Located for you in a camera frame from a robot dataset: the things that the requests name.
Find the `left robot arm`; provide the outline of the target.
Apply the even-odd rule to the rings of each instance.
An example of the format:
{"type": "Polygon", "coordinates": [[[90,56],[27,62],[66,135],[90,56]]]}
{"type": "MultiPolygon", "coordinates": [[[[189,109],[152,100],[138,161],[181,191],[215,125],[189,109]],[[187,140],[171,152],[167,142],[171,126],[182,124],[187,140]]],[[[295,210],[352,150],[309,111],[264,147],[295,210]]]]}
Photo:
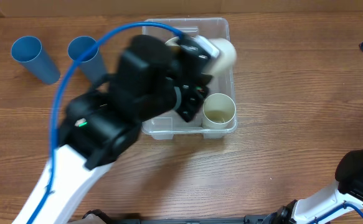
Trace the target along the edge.
{"type": "Polygon", "coordinates": [[[53,154],[16,223],[66,223],[87,192],[139,138],[143,123],[168,111],[192,121],[221,57],[212,40],[182,34],[166,44],[137,35],[105,75],[54,124],[53,154]]]}

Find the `cream tall cup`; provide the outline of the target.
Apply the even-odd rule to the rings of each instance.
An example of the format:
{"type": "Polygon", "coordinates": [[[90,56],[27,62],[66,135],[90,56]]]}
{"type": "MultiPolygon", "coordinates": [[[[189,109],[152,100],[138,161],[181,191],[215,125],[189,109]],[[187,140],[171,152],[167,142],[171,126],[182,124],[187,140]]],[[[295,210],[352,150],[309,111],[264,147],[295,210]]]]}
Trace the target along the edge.
{"type": "Polygon", "coordinates": [[[211,59],[205,68],[205,73],[214,77],[225,75],[235,64],[237,53],[235,47],[227,39],[209,39],[209,42],[219,51],[215,59],[211,59]]]}
{"type": "Polygon", "coordinates": [[[202,112],[203,128],[226,129],[236,117],[236,105],[228,95],[214,93],[205,99],[202,112]]]}

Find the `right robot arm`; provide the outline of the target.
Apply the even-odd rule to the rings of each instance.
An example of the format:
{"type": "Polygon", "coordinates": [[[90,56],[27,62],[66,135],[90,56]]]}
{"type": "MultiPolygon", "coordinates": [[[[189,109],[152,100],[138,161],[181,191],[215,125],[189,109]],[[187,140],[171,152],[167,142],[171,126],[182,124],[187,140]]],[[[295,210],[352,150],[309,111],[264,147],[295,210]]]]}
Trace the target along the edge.
{"type": "Polygon", "coordinates": [[[363,219],[363,149],[350,151],[341,159],[333,183],[282,206],[263,223],[323,224],[351,211],[363,219]]]}

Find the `cream bowl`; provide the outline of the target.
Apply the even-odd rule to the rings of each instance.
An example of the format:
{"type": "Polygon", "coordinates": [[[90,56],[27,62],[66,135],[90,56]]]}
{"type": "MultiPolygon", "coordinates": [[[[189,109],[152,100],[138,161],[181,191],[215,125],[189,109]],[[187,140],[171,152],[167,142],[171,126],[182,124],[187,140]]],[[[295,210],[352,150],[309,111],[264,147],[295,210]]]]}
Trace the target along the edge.
{"type": "Polygon", "coordinates": [[[173,37],[165,42],[165,44],[169,47],[179,47],[178,41],[179,37],[173,37]]]}

